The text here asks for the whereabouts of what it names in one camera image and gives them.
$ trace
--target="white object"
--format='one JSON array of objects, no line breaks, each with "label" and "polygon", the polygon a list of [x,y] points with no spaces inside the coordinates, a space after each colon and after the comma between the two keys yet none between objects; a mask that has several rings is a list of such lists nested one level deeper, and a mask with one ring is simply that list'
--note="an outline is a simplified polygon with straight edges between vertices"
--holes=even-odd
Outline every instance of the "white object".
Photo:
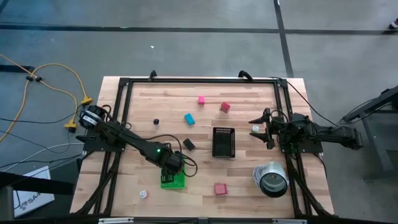
[{"label": "white object", "polygon": [[253,125],[253,128],[251,129],[254,133],[258,132],[260,128],[257,125]]},{"label": "white object", "polygon": [[[50,171],[48,170],[48,166],[42,167],[37,170],[33,170],[32,172],[29,172],[25,174],[24,176],[27,177],[36,177],[36,178],[41,178],[41,179],[48,179],[50,180]],[[45,204],[48,204],[52,201],[54,201],[54,194],[42,194],[38,192],[26,192],[26,191],[21,191],[15,190],[14,192],[14,207],[16,208],[19,205],[18,202],[18,196],[19,196],[19,201],[21,202],[21,205],[14,210],[14,216],[19,217],[23,214],[26,214],[32,210],[35,210],[36,208],[39,208]]]},{"label": "white object", "polygon": [[139,198],[144,199],[148,196],[148,193],[146,190],[143,190],[142,192],[139,192]]}]

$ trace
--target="wooden tabletop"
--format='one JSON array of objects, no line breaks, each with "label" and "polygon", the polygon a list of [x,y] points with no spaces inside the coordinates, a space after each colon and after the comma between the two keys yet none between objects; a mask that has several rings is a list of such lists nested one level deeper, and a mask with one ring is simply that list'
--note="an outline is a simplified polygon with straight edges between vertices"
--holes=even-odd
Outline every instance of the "wooden tabletop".
[{"label": "wooden tabletop", "polygon": [[[97,104],[114,105],[120,77],[104,77]],[[301,78],[289,82],[307,97]],[[293,112],[310,115],[310,108],[293,88],[289,88]],[[120,109],[123,110],[124,96]],[[205,105],[198,105],[198,95],[204,95]],[[229,113],[220,111],[220,104],[231,105]],[[122,154],[114,195],[112,216],[130,217],[293,217],[290,190],[279,198],[265,196],[252,178],[255,166],[276,161],[285,166],[284,155],[278,146],[267,150],[266,145],[249,135],[248,121],[259,118],[264,108],[276,109],[274,87],[268,84],[225,83],[135,83],[127,121],[131,131],[143,138],[158,134],[173,134],[183,141],[189,138],[196,149],[183,153],[198,164],[198,173],[186,178],[186,187],[180,190],[160,188],[160,169],[147,162],[137,150],[129,146]],[[184,115],[191,113],[195,124],[189,126]],[[158,126],[153,125],[159,119]],[[211,155],[213,127],[235,129],[236,157],[219,159]],[[172,149],[178,144],[173,139]],[[103,152],[94,152],[81,167],[71,212],[77,211],[88,200],[100,179]],[[326,210],[333,213],[330,193],[321,162],[312,154],[303,154],[307,184]],[[194,170],[187,167],[186,173]],[[227,195],[215,195],[214,184],[225,183]],[[146,190],[148,197],[139,198]],[[108,189],[105,190],[103,207]],[[301,191],[300,208],[304,210]]]}]

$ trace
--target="black container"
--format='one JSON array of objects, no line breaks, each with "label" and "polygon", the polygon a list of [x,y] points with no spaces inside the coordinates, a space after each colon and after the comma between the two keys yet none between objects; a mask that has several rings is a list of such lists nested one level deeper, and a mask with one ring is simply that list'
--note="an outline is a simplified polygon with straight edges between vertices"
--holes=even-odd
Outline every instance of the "black container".
[{"label": "black container", "polygon": [[213,128],[213,157],[235,158],[234,128]]}]

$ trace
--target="white cable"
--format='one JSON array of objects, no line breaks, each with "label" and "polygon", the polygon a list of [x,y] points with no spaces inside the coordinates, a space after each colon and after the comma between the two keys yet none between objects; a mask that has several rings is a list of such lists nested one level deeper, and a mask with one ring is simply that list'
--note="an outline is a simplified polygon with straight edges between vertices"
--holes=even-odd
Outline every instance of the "white cable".
[{"label": "white cable", "polygon": [[[36,156],[36,155],[38,155],[38,154],[40,154],[40,153],[46,151],[47,149],[53,149],[53,148],[56,148],[56,147],[67,146],[67,145],[80,145],[80,144],[84,144],[84,143],[80,143],[80,142],[78,142],[78,143],[66,143],[66,144],[59,144],[59,145],[56,145],[56,146],[51,146],[51,147],[48,147],[48,148],[46,148],[46,149],[42,149],[42,150],[40,150],[39,152],[36,152],[35,154],[32,154],[32,155],[26,157],[25,159],[23,159],[23,160],[21,160],[21,161],[19,161],[19,162],[24,162],[24,161],[26,161],[27,159],[30,159],[30,158],[32,158],[32,157],[34,157],[34,156]],[[14,164],[14,165],[8,167],[7,169],[3,170],[2,172],[5,172],[5,171],[7,171],[7,170],[9,170],[9,169],[11,169],[11,168],[13,168],[13,167],[15,167],[15,166],[18,165],[18,164],[19,164],[19,163]]]}]

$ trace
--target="red cube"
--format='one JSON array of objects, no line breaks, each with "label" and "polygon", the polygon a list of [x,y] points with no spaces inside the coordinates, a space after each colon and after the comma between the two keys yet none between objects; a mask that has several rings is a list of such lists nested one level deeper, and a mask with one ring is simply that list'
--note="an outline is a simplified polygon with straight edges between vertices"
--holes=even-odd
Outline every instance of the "red cube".
[{"label": "red cube", "polygon": [[198,103],[200,105],[204,105],[205,104],[205,96],[199,96]]},{"label": "red cube", "polygon": [[216,195],[227,194],[226,184],[214,184],[214,192]]},{"label": "red cube", "polygon": [[231,105],[227,104],[227,102],[224,102],[221,104],[221,109],[225,113],[228,113],[229,109],[231,108]]}]

